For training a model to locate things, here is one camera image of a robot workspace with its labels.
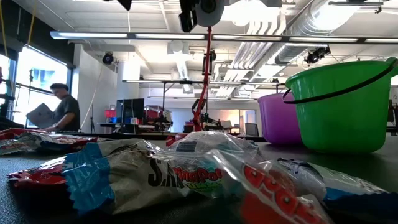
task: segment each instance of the green bucket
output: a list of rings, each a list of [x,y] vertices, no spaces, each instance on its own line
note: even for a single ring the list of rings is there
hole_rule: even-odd
[[[391,77],[396,58],[313,68],[291,76],[303,143],[320,152],[374,152],[386,140]]]

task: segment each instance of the bucket handle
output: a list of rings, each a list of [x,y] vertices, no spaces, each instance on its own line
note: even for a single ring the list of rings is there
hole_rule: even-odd
[[[394,61],[384,70],[382,71],[380,74],[373,76],[372,78],[365,80],[359,84],[356,84],[354,86],[345,88],[344,90],[339,90],[336,91],[334,93],[327,93],[324,95],[320,95],[320,96],[314,96],[314,97],[309,97],[306,99],[301,99],[301,100],[294,100],[294,101],[286,101],[285,97],[287,96],[287,94],[291,91],[291,89],[288,89],[282,96],[282,101],[286,104],[299,104],[299,103],[309,103],[309,102],[314,102],[314,101],[318,101],[318,100],[324,100],[324,99],[329,99],[335,96],[340,96],[346,93],[350,93],[352,91],[358,90],[362,87],[365,87],[369,84],[374,83],[375,81],[379,80],[380,78],[384,77],[385,75],[387,75],[388,73],[390,73],[396,66],[398,65],[398,60],[395,58]]]

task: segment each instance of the black table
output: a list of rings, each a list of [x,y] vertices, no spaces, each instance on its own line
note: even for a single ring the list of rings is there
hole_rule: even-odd
[[[264,159],[279,157],[301,159],[368,180],[388,191],[398,192],[398,137],[387,137],[385,146],[372,154],[334,155],[310,152],[303,147],[273,146],[258,143]],[[93,212],[79,216],[71,206],[65,189],[56,194],[41,190],[41,200],[34,193],[14,192],[6,174],[36,167],[59,156],[34,153],[0,157],[0,223],[239,223],[225,199],[210,200],[192,195],[174,202],[120,215]]]

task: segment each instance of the silver duct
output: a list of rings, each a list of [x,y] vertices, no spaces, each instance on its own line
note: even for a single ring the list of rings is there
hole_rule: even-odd
[[[359,9],[356,6],[330,6],[330,0],[314,0],[301,16],[286,30],[286,35],[330,35]],[[255,74],[270,78],[285,68],[263,68],[265,63],[287,65],[307,50],[306,47],[273,44],[266,56],[255,66]]]

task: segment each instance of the purple bucket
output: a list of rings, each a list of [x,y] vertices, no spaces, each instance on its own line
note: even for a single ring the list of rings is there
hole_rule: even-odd
[[[294,105],[285,104],[283,93],[260,97],[260,114],[264,138],[272,144],[302,144]],[[287,100],[293,100],[289,93]]]

